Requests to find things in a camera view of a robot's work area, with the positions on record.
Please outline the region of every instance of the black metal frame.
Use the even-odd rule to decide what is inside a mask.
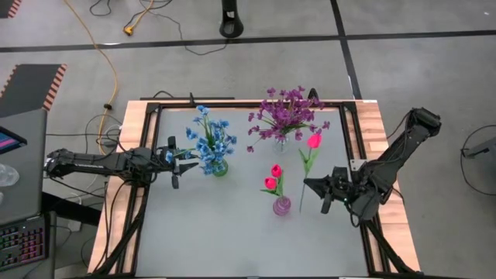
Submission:
[[[146,107],[146,115],[143,123],[143,131],[141,134],[141,139],[140,139],[140,146],[145,146],[147,142],[147,136],[150,130],[150,120],[152,117],[153,113],[157,114],[157,118],[155,121],[155,129],[153,131],[153,139],[152,139],[152,150],[155,150],[157,148],[157,135],[159,133],[159,125],[160,125],[160,116],[162,113],[162,110],[164,109],[194,109],[197,105],[206,105],[209,108],[246,108],[246,109],[254,109],[258,108],[260,106],[259,102],[223,102],[223,99],[231,99],[231,98],[213,98],[213,99],[218,99],[219,102],[202,102],[202,100],[194,100],[192,97],[189,98],[190,102],[188,103],[159,103],[159,102],[151,102],[148,103]],[[353,155],[353,148],[351,145],[351,135],[350,131],[348,129],[348,122],[346,118],[346,111],[350,112],[353,120],[353,128],[355,130],[355,135],[356,135],[356,141],[358,143],[358,152],[360,155],[360,159],[366,159],[367,155],[365,154],[365,147],[363,144],[363,138],[361,134],[361,129],[360,129],[360,123],[358,119],[358,114],[357,114],[357,106],[354,101],[349,101],[349,102],[324,102],[325,103],[325,108],[337,108],[339,110],[339,115],[341,118],[341,126],[343,128],[343,135],[344,135],[344,141],[345,141],[345,146],[346,146],[346,154],[349,158],[348,164],[349,168],[351,170],[350,166],[350,160],[354,159]],[[146,204],[146,201],[148,199],[148,193],[149,193],[150,186],[145,187],[144,189],[144,194],[143,194],[143,200],[142,202]],[[126,213],[126,220],[125,220],[125,225],[124,225],[124,231],[126,231],[126,228],[129,228],[129,225],[131,221],[133,220],[133,212],[134,212],[134,207],[136,204],[136,196],[137,196],[137,189],[131,190],[131,195],[129,197],[129,205],[128,205],[128,211]],[[379,220],[379,216],[376,215],[374,218],[374,224],[377,226],[377,228],[381,231],[381,222]],[[137,264],[137,254],[138,250],[140,247],[140,233],[142,229],[143,224],[138,228],[137,230],[137,235],[136,235],[136,244],[135,244],[135,249],[134,249],[134,254],[133,254],[133,264],[131,268],[131,274],[136,273],[136,264]],[[367,264],[367,270],[369,274],[373,274],[376,272],[375,270],[375,265],[374,265],[374,258],[372,254],[372,249],[370,245],[370,238],[368,235],[367,228],[365,226],[360,226],[360,234],[362,236],[362,242],[363,242],[363,253],[365,256],[365,261]],[[383,267],[384,272],[390,272],[389,268],[389,261],[387,259],[387,256],[385,255],[384,251],[380,249],[381,253],[381,264]],[[117,273],[122,273],[123,265],[124,265],[124,259],[126,256],[126,251],[124,250],[123,253],[121,254],[118,265],[117,265]]]

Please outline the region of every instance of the gray floor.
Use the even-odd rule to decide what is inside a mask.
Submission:
[[[140,10],[134,0],[111,1],[113,13],[95,18],[94,1],[72,3],[99,43],[178,40],[176,26],[147,15],[128,37],[122,26]],[[339,0],[348,34],[442,32],[496,29],[496,4],[485,0]],[[219,1],[175,1],[160,11],[181,21],[188,40],[219,38]],[[336,35],[326,0],[240,0],[245,37]],[[0,19],[0,47],[89,43],[83,28],[60,0],[23,1],[14,19]],[[196,47],[199,51],[219,46]],[[496,37],[351,41],[356,74],[365,99],[377,99],[390,133],[413,106],[425,106],[443,118],[441,133],[423,144],[400,172],[408,220],[421,268],[427,274],[493,278],[496,261],[496,200],[463,182],[459,150],[468,134],[494,123],[496,111]],[[197,57],[181,47],[108,50],[119,72],[114,116],[122,119],[128,100],[167,90],[176,96],[262,98],[271,86],[315,87],[324,98],[352,98],[343,54],[337,41],[228,45]],[[0,53],[0,80],[15,64],[66,63],[68,69],[49,114],[52,133],[81,133],[112,93],[112,73],[92,50]],[[96,132],[98,123],[90,125]],[[489,130],[473,145],[496,132]],[[84,150],[84,139],[49,138],[46,150]],[[93,139],[90,151],[97,152]],[[467,161],[467,176],[479,188],[496,191],[494,163]],[[71,175],[67,182],[86,188],[91,175]],[[94,188],[102,186],[98,179]],[[46,183],[45,191],[68,197],[71,191]],[[83,226],[62,249],[57,266],[81,262],[82,243],[95,234]],[[87,255],[92,244],[87,247]],[[58,277],[81,268],[60,270]]]

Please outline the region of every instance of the pink tulip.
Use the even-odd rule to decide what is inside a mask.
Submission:
[[[279,167],[278,164],[272,166],[272,169],[270,169],[270,171],[272,172],[272,176],[275,178],[279,178],[282,175],[282,169],[281,167]]]
[[[265,187],[269,190],[274,190],[277,186],[277,182],[272,177],[265,178]]]
[[[307,145],[308,147],[315,149],[315,148],[319,148],[321,142],[322,142],[322,136],[316,133],[313,136],[310,136],[310,138],[307,141]]]

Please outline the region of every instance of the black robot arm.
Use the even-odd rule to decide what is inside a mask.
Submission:
[[[324,178],[307,178],[308,185],[324,199],[321,212],[329,212],[331,202],[344,202],[348,211],[360,221],[371,220],[391,195],[393,183],[405,161],[420,143],[437,135],[441,127],[440,117],[425,108],[413,108],[405,116],[405,131],[377,159],[363,164],[353,173],[350,182],[346,167],[334,167],[332,175]]]
[[[169,146],[158,147],[154,153],[151,149],[138,147],[122,153],[93,155],[74,153],[66,149],[55,150],[48,154],[45,172],[48,177],[64,177],[79,172],[118,176],[124,181],[132,181],[137,187],[144,187],[160,172],[170,171],[172,185],[178,188],[177,176],[195,167],[198,163],[179,164],[176,160],[165,160],[167,151],[177,153],[175,138],[169,138]]]

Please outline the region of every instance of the keyboard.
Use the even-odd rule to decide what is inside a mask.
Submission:
[[[48,215],[0,226],[0,271],[46,259],[49,232]]]

